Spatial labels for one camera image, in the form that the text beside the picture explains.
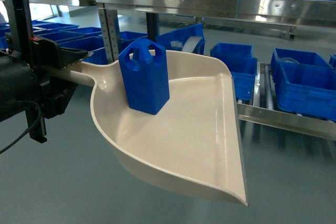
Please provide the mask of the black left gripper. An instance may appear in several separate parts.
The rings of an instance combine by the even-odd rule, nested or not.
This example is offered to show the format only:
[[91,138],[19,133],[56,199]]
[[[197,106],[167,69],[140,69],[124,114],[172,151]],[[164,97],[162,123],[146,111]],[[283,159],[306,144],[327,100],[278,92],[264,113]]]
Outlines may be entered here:
[[52,78],[43,70],[44,56],[55,56],[55,68],[64,69],[89,57],[83,49],[61,47],[56,51],[41,49],[46,40],[35,37],[28,0],[4,0],[10,32],[6,34],[8,50],[1,50],[1,121],[25,112],[28,134],[44,143],[44,119],[65,112],[78,84]]

